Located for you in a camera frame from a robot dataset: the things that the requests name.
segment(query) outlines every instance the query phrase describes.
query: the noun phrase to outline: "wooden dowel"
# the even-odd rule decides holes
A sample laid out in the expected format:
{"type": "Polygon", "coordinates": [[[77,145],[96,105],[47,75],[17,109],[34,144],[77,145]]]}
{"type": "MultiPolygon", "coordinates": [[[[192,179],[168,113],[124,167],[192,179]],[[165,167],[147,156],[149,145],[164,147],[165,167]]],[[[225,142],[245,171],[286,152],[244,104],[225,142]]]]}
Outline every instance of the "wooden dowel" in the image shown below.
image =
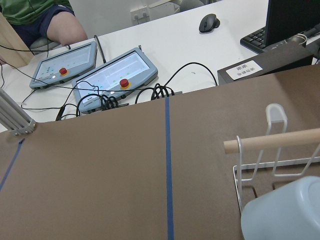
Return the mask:
{"type": "MultiPolygon", "coordinates": [[[[320,128],[241,139],[244,151],[320,143],[320,128]]],[[[237,140],[224,141],[226,154],[239,153],[237,140]]]]}

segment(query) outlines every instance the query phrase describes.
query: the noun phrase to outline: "wire dish rack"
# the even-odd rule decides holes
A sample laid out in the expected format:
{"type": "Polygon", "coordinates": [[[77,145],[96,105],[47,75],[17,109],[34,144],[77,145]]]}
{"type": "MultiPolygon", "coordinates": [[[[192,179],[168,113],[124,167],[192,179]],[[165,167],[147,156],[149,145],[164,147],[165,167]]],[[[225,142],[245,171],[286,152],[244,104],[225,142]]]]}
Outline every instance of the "wire dish rack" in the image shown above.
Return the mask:
{"type": "Polygon", "coordinates": [[[268,105],[265,109],[267,130],[265,136],[251,137],[241,139],[236,136],[236,140],[225,141],[224,150],[226,154],[238,153],[237,165],[233,166],[233,178],[235,184],[235,191],[238,200],[239,210],[243,210],[243,184],[251,183],[257,177],[259,169],[272,168],[272,176],[275,178],[294,178],[297,179],[306,174],[307,169],[311,163],[319,163],[320,156],[320,128],[286,132],[288,126],[288,119],[284,108],[277,103],[268,105]],[[273,124],[283,124],[281,133],[270,134],[273,124]],[[313,154],[310,157],[279,160],[283,147],[318,144],[313,154]],[[265,149],[276,148],[276,156],[274,161],[261,162],[265,149]],[[260,150],[256,163],[243,164],[244,152],[260,150]],[[288,168],[304,165],[303,169],[298,173],[277,173],[277,168],[287,166],[288,168]],[[250,178],[244,178],[244,171],[253,171],[250,178]]]}

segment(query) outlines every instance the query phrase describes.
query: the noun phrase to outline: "green shirt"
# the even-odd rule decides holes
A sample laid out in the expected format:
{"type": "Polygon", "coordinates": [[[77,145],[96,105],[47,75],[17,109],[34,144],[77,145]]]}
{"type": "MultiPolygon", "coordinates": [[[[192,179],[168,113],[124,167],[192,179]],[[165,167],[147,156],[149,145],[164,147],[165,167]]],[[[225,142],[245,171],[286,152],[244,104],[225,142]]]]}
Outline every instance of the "green shirt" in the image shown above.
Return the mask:
{"type": "Polygon", "coordinates": [[[53,5],[72,10],[68,0],[0,0],[3,16],[13,25],[32,24],[53,5]]]}

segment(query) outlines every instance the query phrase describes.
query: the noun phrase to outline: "black keyboard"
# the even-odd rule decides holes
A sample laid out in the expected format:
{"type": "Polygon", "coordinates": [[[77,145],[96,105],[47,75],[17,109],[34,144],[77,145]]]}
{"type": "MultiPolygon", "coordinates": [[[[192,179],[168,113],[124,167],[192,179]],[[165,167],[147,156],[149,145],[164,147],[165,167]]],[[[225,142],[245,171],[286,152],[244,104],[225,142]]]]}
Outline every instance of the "black keyboard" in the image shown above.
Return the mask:
{"type": "Polygon", "coordinates": [[[266,28],[263,27],[241,38],[240,44],[258,54],[263,53],[266,48],[266,45],[264,44],[265,30],[266,28]]]}

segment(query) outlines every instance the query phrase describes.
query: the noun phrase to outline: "black box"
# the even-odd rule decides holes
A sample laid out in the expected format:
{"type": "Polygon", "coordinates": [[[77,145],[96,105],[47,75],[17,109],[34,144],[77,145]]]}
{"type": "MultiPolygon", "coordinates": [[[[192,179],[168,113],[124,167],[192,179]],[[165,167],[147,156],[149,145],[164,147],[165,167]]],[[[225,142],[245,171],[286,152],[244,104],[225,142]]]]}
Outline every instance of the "black box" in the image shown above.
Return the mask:
{"type": "Polygon", "coordinates": [[[290,42],[218,70],[219,85],[311,65],[312,60],[313,54],[311,52],[296,42],[290,42]],[[250,61],[254,61],[262,70],[249,74],[248,71],[254,71],[254,67],[247,66],[250,61]],[[230,69],[237,69],[237,79],[227,73],[230,69]]]}

